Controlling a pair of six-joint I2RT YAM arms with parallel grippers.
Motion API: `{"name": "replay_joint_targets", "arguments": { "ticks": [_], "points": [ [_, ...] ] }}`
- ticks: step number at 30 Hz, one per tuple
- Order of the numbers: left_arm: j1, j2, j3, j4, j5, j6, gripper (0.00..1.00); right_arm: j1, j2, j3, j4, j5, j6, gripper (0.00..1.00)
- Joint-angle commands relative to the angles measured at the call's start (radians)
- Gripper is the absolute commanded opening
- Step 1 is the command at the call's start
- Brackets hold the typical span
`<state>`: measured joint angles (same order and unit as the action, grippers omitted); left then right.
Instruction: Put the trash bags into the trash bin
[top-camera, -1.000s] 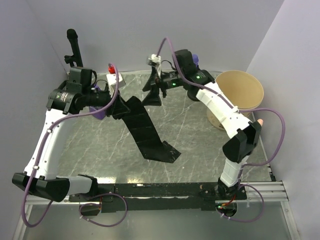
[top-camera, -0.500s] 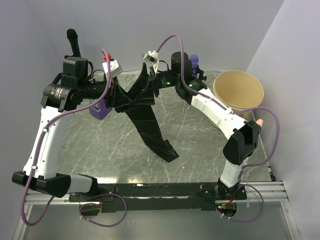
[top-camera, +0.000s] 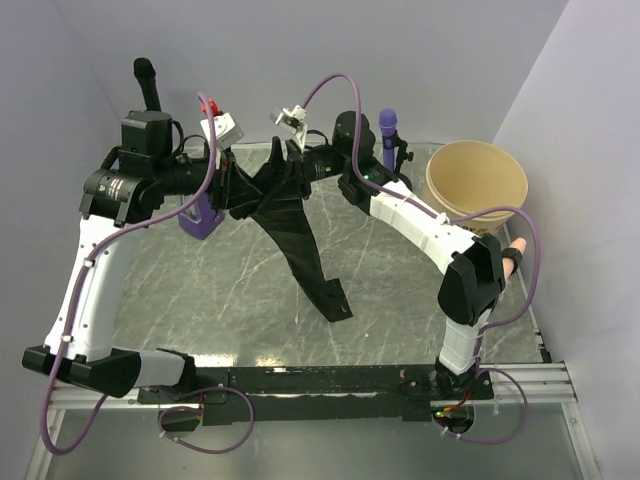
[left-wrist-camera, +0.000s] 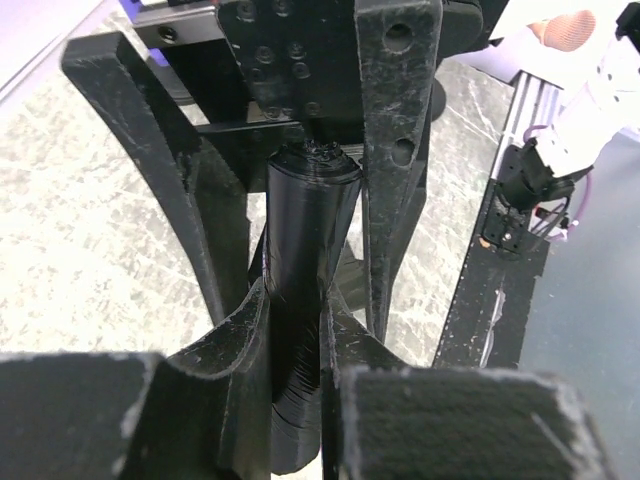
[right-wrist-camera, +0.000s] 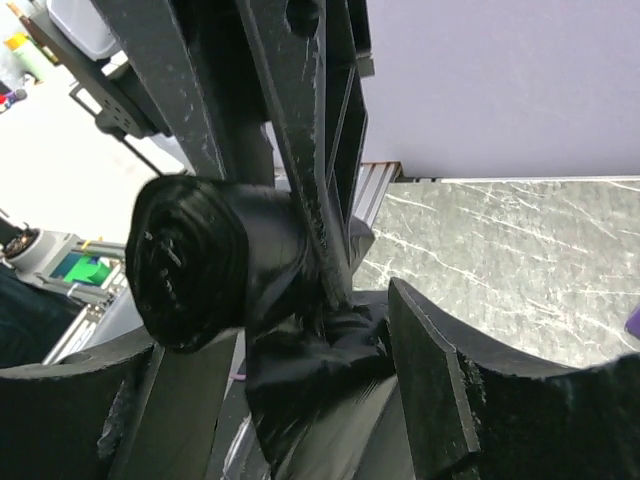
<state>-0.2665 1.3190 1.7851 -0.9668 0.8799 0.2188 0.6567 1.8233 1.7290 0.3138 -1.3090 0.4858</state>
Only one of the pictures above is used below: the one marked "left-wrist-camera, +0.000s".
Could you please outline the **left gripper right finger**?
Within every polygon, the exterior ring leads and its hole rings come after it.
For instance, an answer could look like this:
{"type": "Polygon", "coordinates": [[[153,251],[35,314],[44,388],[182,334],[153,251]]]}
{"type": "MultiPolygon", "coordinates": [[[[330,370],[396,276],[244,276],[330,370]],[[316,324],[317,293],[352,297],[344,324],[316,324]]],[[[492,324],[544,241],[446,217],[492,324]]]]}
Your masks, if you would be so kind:
{"type": "Polygon", "coordinates": [[[327,479],[611,479],[577,390],[508,369],[416,368],[331,290],[320,319],[327,479]]]}

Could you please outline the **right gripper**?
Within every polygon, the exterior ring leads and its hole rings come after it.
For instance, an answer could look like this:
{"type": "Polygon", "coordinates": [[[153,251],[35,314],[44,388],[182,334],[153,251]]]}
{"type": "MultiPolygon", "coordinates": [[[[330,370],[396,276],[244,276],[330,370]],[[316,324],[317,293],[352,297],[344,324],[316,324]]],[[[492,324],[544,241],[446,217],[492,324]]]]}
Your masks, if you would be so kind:
{"type": "Polygon", "coordinates": [[[267,157],[284,143],[364,141],[366,319],[383,341],[404,215],[428,158],[441,2],[171,3],[179,40],[163,54],[246,193],[264,190],[267,157]]]}

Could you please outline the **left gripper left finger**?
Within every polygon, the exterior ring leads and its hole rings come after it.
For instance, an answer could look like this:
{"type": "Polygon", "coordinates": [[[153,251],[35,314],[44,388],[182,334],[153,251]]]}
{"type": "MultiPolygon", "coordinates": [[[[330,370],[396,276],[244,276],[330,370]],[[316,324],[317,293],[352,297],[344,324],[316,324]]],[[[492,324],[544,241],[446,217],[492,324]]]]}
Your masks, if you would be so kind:
{"type": "Polygon", "coordinates": [[[266,479],[269,301],[180,352],[5,353],[5,479],[266,479]]]}

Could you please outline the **black trash bag roll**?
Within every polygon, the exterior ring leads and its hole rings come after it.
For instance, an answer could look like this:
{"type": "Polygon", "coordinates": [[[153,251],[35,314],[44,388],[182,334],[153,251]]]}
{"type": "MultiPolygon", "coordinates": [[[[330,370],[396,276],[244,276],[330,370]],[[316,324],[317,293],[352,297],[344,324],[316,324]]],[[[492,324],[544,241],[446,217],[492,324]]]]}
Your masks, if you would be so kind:
{"type": "Polygon", "coordinates": [[[320,450],[320,319],[361,181],[361,168],[336,143],[287,143],[268,160],[263,277],[276,475],[301,470],[320,450]]]}

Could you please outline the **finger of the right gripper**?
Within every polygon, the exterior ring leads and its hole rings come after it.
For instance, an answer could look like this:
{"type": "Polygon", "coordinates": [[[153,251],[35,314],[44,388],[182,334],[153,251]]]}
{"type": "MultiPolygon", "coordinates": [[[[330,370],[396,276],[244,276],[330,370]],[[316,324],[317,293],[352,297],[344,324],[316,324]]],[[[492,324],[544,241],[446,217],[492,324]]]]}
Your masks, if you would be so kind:
{"type": "Polygon", "coordinates": [[[117,138],[166,215],[211,321],[249,288],[247,193],[121,32],[70,40],[61,69],[117,138]]]}

